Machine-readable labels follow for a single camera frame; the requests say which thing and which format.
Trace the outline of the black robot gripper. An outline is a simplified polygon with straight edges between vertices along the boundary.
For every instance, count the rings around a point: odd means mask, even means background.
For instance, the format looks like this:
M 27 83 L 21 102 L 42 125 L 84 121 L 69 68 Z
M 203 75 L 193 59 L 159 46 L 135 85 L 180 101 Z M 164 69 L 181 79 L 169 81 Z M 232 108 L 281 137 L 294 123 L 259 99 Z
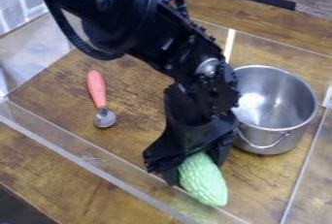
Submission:
M 236 119 L 231 111 L 206 116 L 196 103 L 171 84 L 163 92 L 165 128 L 155 142 L 144 149 L 144 167 L 160 173 L 169 186 L 179 184 L 177 166 L 185 158 L 206 151 L 212 163 L 220 167 L 235 137 Z

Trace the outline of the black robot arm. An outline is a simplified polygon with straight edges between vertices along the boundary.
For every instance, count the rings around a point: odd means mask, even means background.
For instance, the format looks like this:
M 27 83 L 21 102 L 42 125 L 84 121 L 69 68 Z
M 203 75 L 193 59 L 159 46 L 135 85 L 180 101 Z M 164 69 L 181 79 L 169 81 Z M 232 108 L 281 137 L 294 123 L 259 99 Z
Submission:
M 144 167 L 169 185 L 179 166 L 204 151 L 216 166 L 228 156 L 238 106 L 235 72 L 185 0 L 44 0 L 70 43 L 86 55 L 128 54 L 173 79 L 163 91 L 165 128 L 143 152 Z

